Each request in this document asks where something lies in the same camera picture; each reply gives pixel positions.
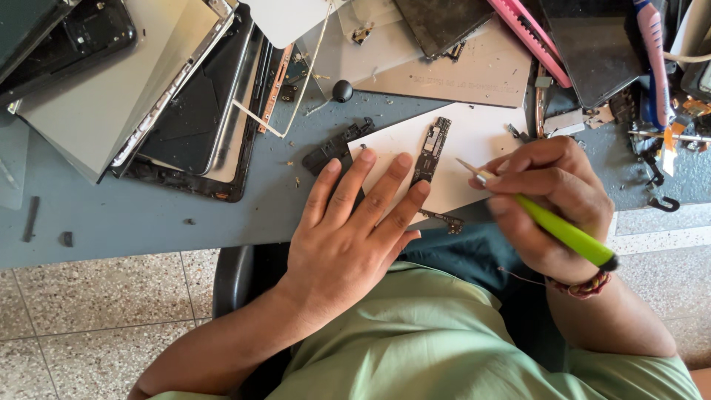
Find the person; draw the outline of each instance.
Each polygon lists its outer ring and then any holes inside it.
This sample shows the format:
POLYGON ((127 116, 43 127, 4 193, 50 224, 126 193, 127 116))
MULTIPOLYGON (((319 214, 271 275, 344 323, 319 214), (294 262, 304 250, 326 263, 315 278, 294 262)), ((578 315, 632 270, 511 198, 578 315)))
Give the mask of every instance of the person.
MULTIPOLYGON (((484 166, 498 175, 486 189, 503 237, 526 268, 548 277, 547 305, 567 343, 560 372, 514 345, 491 291, 396 261, 410 241, 424 240, 406 228, 430 192, 426 181, 379 223, 409 179, 410 155, 397 156, 353 211, 376 157, 362 151, 329 201, 341 173, 331 160, 306 202, 282 279, 175 341, 129 399, 220 399, 297 343, 269 399, 700 399, 649 306, 614 273, 594 295, 571 295, 568 289, 588 285, 600 271, 541 231, 513 200, 526 194, 604 241, 614 205, 575 141, 538 140, 484 166)), ((433 259, 431 251, 413 254, 433 259)))

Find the gray desk surface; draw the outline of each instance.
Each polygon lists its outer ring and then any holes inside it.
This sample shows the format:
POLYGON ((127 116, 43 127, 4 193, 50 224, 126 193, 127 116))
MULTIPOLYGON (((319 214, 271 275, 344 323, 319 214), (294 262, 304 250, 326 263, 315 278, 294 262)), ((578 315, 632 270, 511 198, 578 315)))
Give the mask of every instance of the gray desk surface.
MULTIPOLYGON (((312 81, 287 138, 281 140, 267 133, 258 139, 245 197, 236 204, 110 176, 92 186, 39 134, 32 132, 23 208, 0 208, 0 268, 289 241, 315 180, 301 166, 306 154, 354 122, 362 123, 362 117, 372 117, 376 127, 381 128, 447 104, 356 93, 346 104, 329 103, 304 117, 305 110, 321 101, 321 93, 312 81), (387 104, 386 98, 394 103, 387 104), (293 161, 294 166, 288 167, 287 161, 293 161), (299 188, 297 177, 301 180, 299 188), (30 243, 23 243, 30 196, 40 196, 41 205, 36 236, 30 243), (183 220, 188 218, 196 225, 185 225, 183 220), (58 237, 64 231, 74 233, 74 248, 60 245, 58 237)), ((277 129, 284 129, 291 111, 280 106, 273 119, 277 129)), ((0 115, 0 132, 7 133, 13 119, 0 115)), ((13 126, 30 129, 24 124, 13 126)), ((624 130, 608 124, 577 135, 587 143, 593 167, 618 210, 644 207, 649 199, 643 187, 648 180, 646 168, 627 150, 624 130)), ((668 179, 664 193, 684 204, 710 202, 708 153, 711 152, 693 155, 680 149, 676 177, 668 179)), ((470 222, 488 220, 481 202, 453 211, 453 215, 470 222)), ((420 228, 428 226, 438 225, 435 221, 418 224, 420 228)))

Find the dark green pants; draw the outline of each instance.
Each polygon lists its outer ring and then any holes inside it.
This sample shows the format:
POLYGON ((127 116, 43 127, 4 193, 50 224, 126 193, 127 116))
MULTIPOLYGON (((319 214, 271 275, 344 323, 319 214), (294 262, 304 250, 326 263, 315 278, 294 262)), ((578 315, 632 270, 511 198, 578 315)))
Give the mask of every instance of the dark green pants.
POLYGON ((422 231, 397 258, 454 275, 481 286, 503 304, 501 316, 516 346, 548 371, 562 371, 565 340, 553 322, 545 288, 508 272, 543 282, 526 266, 494 223, 465 226, 459 235, 446 229, 422 231))

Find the black ball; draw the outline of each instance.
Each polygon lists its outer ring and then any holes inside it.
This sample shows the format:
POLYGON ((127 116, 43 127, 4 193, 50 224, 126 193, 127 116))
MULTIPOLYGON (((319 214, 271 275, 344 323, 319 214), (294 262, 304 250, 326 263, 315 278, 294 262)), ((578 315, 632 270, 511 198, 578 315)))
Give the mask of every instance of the black ball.
POLYGON ((333 98, 337 102, 347 102, 353 97, 353 86, 345 79, 336 82, 333 87, 333 98))

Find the green shirt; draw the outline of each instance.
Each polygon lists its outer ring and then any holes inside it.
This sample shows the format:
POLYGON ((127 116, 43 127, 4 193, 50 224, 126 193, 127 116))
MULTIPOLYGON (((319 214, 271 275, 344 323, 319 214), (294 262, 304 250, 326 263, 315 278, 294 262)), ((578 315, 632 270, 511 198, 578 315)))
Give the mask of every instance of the green shirt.
POLYGON ((513 344, 489 292, 417 267, 394 264, 306 338, 269 399, 701 399, 678 358, 574 349, 567 371, 550 373, 513 344))

